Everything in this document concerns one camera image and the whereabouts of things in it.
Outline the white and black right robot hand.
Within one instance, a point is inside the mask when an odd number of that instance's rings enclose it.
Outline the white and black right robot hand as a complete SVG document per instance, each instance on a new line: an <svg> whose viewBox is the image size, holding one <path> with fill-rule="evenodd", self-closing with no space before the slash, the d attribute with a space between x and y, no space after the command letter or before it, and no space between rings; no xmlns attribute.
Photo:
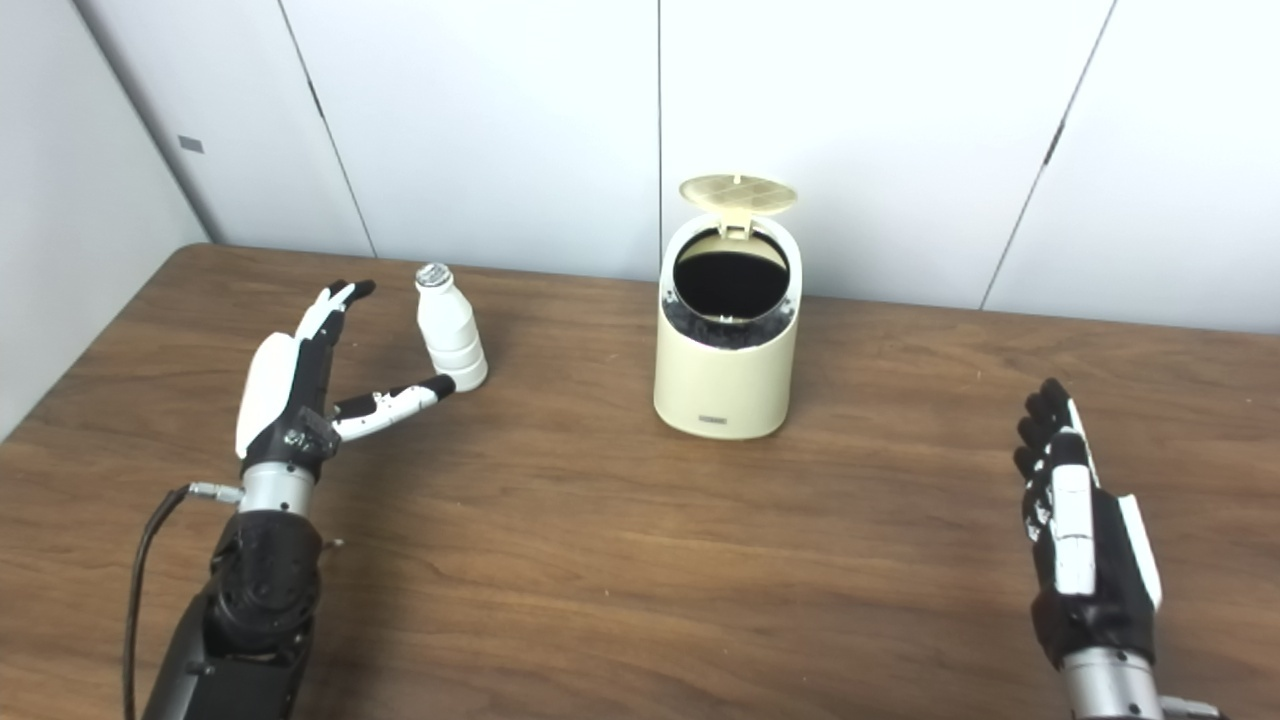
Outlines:
<svg viewBox="0 0 1280 720"><path fill-rule="evenodd" d="M1111 648L1155 664L1164 583L1134 495L1102 487L1082 414L1056 378L1027 396L1012 460L1038 593L1036 638L1050 662Z"/></svg>

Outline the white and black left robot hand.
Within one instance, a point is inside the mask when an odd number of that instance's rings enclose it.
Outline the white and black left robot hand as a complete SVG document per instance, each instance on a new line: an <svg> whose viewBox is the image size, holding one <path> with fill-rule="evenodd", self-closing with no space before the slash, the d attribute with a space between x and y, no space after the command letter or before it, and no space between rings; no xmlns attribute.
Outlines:
<svg viewBox="0 0 1280 720"><path fill-rule="evenodd" d="M375 288L374 281L335 281L320 291L293 333L271 333L259 346L236 425L242 471L279 462L317 477L344 442L381 432L454 393L454 378L440 374L329 401L332 360L347 313Z"/></svg>

